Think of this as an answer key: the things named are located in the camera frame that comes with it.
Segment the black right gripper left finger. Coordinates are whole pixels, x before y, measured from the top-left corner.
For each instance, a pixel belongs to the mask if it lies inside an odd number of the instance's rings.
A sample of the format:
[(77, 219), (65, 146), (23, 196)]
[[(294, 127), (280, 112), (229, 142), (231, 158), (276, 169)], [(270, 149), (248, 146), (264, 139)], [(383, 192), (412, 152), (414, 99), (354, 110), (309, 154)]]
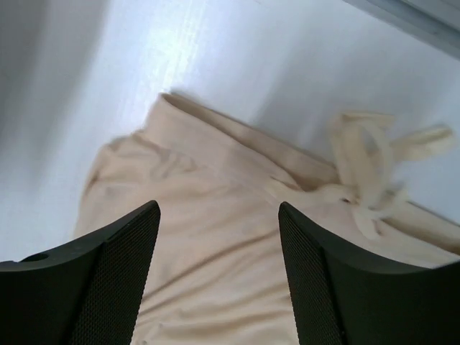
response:
[(130, 344), (160, 224), (149, 201), (101, 229), (1, 263), (2, 344)]

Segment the beige trousers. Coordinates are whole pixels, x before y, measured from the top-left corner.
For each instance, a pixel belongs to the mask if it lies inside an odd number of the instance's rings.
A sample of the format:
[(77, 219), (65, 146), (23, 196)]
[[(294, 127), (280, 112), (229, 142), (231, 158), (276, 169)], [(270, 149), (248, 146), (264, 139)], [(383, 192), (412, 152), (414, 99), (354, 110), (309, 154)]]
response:
[(435, 267), (459, 258), (459, 226), (392, 184), (399, 162), (450, 150), (438, 125), (396, 140), (390, 115), (347, 111), (328, 124), (334, 166), (182, 96), (160, 94), (145, 125), (104, 145), (75, 236), (148, 201), (160, 229), (133, 344), (297, 344), (278, 209), (288, 202), (352, 243)]

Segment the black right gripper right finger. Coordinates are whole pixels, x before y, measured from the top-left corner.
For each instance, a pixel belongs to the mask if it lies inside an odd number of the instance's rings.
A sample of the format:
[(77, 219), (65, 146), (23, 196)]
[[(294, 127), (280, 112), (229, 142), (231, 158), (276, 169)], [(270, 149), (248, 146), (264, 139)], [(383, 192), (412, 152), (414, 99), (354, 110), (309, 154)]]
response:
[(457, 344), (459, 263), (423, 268), (362, 249), (289, 203), (278, 211), (301, 344)]

